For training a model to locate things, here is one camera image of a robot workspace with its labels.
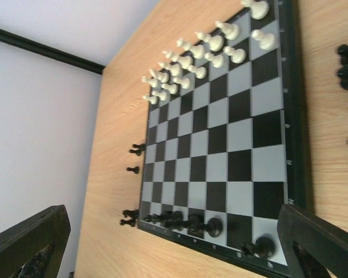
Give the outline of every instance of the wooden table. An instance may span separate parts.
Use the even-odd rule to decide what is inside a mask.
[[[142,166],[128,154],[145,138],[148,86],[175,40],[197,39],[241,9],[240,0],[162,0],[103,74],[75,277],[260,277],[149,233],[121,227],[139,204]],[[348,231],[348,92],[338,86],[336,48],[348,43],[348,0],[301,0],[314,195],[318,216]]]

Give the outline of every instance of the wall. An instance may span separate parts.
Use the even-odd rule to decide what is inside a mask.
[[[158,2],[0,0],[0,28],[107,65]]]
[[[0,43],[0,232],[65,204],[74,270],[102,77]]]

